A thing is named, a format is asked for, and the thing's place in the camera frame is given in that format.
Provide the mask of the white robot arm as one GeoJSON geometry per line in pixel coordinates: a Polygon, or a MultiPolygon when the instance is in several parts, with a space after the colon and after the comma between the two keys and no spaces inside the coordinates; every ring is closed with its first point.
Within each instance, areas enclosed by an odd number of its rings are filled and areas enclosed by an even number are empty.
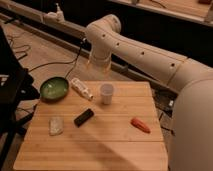
{"type": "Polygon", "coordinates": [[[111,66],[116,55],[177,93],[169,146],[170,171],[213,171],[213,68],[120,34],[117,16],[86,26],[89,63],[111,66]]]}

